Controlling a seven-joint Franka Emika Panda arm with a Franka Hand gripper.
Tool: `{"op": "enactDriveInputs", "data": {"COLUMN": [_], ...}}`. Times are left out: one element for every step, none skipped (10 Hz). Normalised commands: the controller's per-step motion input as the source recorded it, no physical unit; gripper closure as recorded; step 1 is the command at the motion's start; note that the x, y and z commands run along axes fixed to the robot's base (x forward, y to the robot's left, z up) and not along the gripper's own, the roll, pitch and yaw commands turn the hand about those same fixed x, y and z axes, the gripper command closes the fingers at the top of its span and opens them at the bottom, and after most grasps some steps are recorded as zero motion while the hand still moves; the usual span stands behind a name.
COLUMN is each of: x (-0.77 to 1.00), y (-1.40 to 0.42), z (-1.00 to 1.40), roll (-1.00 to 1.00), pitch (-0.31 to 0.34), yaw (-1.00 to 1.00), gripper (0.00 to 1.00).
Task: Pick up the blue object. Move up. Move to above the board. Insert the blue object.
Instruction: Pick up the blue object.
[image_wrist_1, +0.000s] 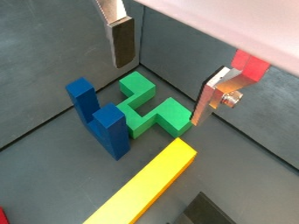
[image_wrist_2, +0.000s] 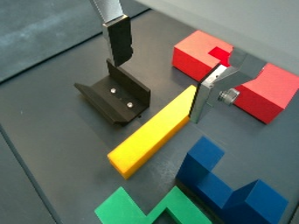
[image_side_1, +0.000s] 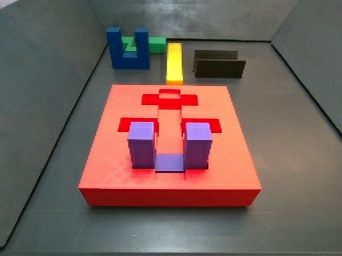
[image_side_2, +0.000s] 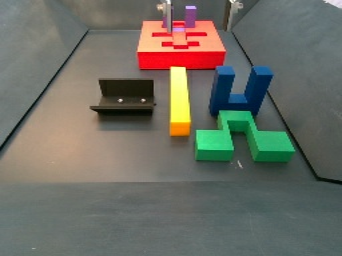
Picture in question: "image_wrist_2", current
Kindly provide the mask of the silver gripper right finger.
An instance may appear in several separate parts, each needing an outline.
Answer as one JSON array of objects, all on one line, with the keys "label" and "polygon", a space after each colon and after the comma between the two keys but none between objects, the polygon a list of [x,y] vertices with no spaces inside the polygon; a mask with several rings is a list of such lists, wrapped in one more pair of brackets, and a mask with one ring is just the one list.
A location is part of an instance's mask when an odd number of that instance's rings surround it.
[{"label": "silver gripper right finger", "polygon": [[228,67],[217,64],[197,84],[189,111],[189,119],[193,123],[199,122],[216,101],[227,105],[235,102],[239,97],[235,87],[252,81],[265,64],[264,60],[237,47],[232,48]]}]

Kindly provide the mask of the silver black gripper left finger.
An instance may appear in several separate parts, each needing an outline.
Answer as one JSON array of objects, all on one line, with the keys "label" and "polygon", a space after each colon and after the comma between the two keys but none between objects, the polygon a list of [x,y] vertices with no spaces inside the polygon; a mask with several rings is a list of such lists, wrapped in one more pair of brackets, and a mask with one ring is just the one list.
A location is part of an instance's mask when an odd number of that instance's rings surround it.
[{"label": "silver black gripper left finger", "polygon": [[119,0],[89,0],[89,2],[103,21],[111,60],[119,67],[133,54],[129,16],[124,14]]}]

